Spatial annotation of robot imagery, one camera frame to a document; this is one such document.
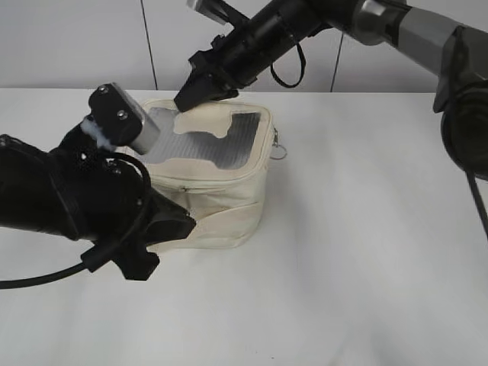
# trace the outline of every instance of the black cable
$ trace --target black cable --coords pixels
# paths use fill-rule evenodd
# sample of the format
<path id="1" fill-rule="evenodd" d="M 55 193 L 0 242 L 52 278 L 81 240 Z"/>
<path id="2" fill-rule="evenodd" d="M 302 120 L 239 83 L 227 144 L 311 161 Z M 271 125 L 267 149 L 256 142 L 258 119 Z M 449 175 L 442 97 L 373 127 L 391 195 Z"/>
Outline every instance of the black cable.
<path id="1" fill-rule="evenodd" d="M 151 196 L 151 177 L 140 160 L 120 152 L 109 152 L 103 154 L 103 157 L 128 162 L 139 170 L 143 180 L 143 201 L 134 222 L 120 239 L 111 240 L 110 242 L 105 243 L 104 246 L 95 246 L 82 255 L 82 261 L 90 272 L 95 272 L 101 266 L 107 264 L 114 257 L 115 252 L 124 245 L 124 242 L 139 229 L 143 218 L 146 216 L 147 209 L 149 208 Z"/>
<path id="2" fill-rule="evenodd" d="M 471 172 L 466 172 L 467 182 L 470 185 L 471 194 L 473 195 L 474 203 L 476 204 L 476 209 L 480 215 L 481 223 L 485 229 L 486 238 L 488 239 L 488 213 L 486 213 L 485 203 L 480 194 L 480 189 L 476 183 L 476 177 Z"/>
<path id="3" fill-rule="evenodd" d="M 100 266 L 111 260 L 111 256 L 114 254 L 114 252 L 119 249 L 123 242 L 139 228 L 139 225 L 141 224 L 141 221 L 147 212 L 147 208 L 149 207 L 150 202 L 151 177 L 149 175 L 149 172 L 141 161 L 133 158 L 132 156 L 125 155 L 119 152 L 110 152 L 107 154 L 103 154 L 103 156 L 108 159 L 118 159 L 134 165 L 140 171 L 143 180 L 143 202 L 140 211 L 137 214 L 137 217 L 134 220 L 133 224 L 125 232 L 125 234 L 122 235 L 122 239 L 114 242 L 114 245 L 112 245 L 108 250 L 96 250 L 100 249 L 99 247 L 92 248 L 91 250 L 93 250 L 93 252 L 91 252 L 91 250 L 88 251 L 91 253 L 91 255 L 86 257 L 86 261 L 84 260 L 82 263 L 79 263 L 65 270 L 52 274 L 46 274 L 40 277 L 25 278 L 22 280 L 0 281 L 0 290 L 11 290 L 15 288 L 26 288 L 39 286 L 42 284 L 49 284 L 51 282 L 59 281 L 64 278 L 76 275 L 79 272 L 84 271 L 85 269 L 91 269 L 91 267 L 95 265 L 100 268 Z"/>
<path id="4" fill-rule="evenodd" d="M 85 269 L 85 265 L 83 263 L 79 263 L 71 268 L 67 268 L 56 273 L 47 274 L 45 276 L 25 278 L 24 280 L 0 281 L 0 290 L 11 290 L 14 288 L 26 288 L 39 286 L 40 284 L 49 284 L 50 282 L 59 281 L 69 276 L 76 275 Z"/>

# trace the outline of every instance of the metal ring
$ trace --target metal ring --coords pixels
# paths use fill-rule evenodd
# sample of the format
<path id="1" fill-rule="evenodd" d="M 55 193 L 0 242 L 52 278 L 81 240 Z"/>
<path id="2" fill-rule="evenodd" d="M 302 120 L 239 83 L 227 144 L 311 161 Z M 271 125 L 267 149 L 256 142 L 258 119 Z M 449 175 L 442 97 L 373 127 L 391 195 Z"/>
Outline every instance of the metal ring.
<path id="1" fill-rule="evenodd" d="M 287 158 L 287 156 L 288 156 L 288 150 L 287 150 L 286 147 L 284 147 L 283 145 L 277 145 L 277 146 L 275 146 L 275 148 L 281 149 L 281 151 L 283 152 L 283 156 L 282 157 L 279 157 L 279 158 L 276 158 L 276 157 L 274 157 L 271 154 L 271 160 L 284 160 L 284 159 Z"/>

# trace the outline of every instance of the bolt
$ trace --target bolt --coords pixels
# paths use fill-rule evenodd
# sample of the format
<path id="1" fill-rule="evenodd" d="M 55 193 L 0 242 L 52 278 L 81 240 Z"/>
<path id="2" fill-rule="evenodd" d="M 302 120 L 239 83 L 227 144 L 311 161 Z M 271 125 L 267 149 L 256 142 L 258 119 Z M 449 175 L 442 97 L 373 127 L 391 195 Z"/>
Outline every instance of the bolt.
<path id="1" fill-rule="evenodd" d="M 98 88 L 98 91 L 100 92 L 100 94 L 107 94 L 108 87 L 106 85 L 102 85 L 101 87 Z"/>
<path id="2" fill-rule="evenodd" d="M 112 173 L 114 173 L 115 175 L 121 175 L 122 174 L 122 170 L 120 170 L 120 167 L 119 165 L 117 164 L 117 162 L 115 162 L 114 160 L 111 160 L 110 162 L 108 162 L 108 168 L 112 171 Z"/>
<path id="3" fill-rule="evenodd" d="M 126 111 L 121 110 L 117 112 L 117 117 L 119 117 L 119 120 L 126 120 L 129 117 L 129 114 Z"/>

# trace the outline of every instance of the cream canvas bag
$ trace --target cream canvas bag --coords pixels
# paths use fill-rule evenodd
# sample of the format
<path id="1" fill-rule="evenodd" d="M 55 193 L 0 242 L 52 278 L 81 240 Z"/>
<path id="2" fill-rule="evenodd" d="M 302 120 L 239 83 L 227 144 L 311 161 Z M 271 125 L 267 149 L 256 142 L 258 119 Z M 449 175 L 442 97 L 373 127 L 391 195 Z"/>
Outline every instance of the cream canvas bag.
<path id="1" fill-rule="evenodd" d="M 197 221 L 187 239 L 149 250 L 243 244 L 258 227 L 265 202 L 276 133 L 270 112 L 219 102 L 179 114 L 174 102 L 165 100 L 148 101 L 143 108 L 162 131 L 151 153 L 140 156 L 152 186 Z"/>

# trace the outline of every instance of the white table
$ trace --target white table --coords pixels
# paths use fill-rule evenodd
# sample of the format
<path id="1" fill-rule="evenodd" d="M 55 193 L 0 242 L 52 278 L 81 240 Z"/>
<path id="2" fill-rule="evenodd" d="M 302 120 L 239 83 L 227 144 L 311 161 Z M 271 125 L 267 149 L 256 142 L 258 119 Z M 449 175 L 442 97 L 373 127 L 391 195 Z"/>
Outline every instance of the white table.
<path id="1" fill-rule="evenodd" d="M 0 132 L 52 148 L 89 95 L 0 89 Z M 108 265 L 0 292 L 0 364 L 486 365 L 486 238 L 433 96 L 242 99 L 273 112 L 290 153 L 271 164 L 255 236 L 169 252 L 147 283 Z M 89 247 L 1 229 L 0 278 L 68 267 Z"/>

